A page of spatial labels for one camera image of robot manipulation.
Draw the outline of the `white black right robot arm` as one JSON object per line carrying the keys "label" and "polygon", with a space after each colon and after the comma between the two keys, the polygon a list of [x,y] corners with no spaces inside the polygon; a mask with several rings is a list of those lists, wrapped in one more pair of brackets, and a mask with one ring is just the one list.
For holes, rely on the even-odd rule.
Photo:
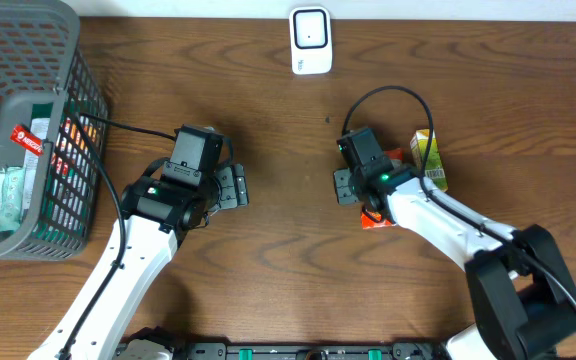
{"label": "white black right robot arm", "polygon": [[555,359],[576,334],[576,286],[552,235],[492,221],[402,166],[365,180],[333,175],[342,205],[360,203],[439,249],[465,273],[475,316],[443,345],[447,359]]}

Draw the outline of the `red snack bag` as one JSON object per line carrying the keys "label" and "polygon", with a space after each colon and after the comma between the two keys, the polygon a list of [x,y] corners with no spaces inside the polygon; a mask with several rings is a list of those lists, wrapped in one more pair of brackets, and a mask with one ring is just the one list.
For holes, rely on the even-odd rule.
{"label": "red snack bag", "polygon": [[[401,163],[404,160],[404,151],[402,148],[395,148],[385,152],[393,164]],[[387,215],[383,214],[384,210],[368,209],[363,206],[361,209],[361,226],[363,230],[371,230],[378,228],[395,227],[396,223],[388,219]]]}

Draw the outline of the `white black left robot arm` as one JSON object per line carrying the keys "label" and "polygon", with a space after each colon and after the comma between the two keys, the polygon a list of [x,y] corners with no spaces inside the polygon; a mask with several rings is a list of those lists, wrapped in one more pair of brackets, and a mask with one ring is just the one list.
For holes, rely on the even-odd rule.
{"label": "white black left robot arm", "polygon": [[125,349],[120,340],[148,288],[172,260],[187,233],[219,210],[247,205],[240,164],[206,167],[151,164],[122,195],[99,262],[56,329],[31,353],[33,359],[171,359],[176,347],[140,336]]}

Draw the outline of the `yellow green juice carton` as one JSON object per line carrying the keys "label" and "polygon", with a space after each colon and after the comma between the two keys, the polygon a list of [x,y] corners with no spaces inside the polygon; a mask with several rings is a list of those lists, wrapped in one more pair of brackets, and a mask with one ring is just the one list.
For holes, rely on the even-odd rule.
{"label": "yellow green juice carton", "polygon": [[424,175],[441,191],[446,192],[447,178],[435,135],[429,129],[417,130],[411,138],[410,148],[417,168],[421,170],[424,166]]}

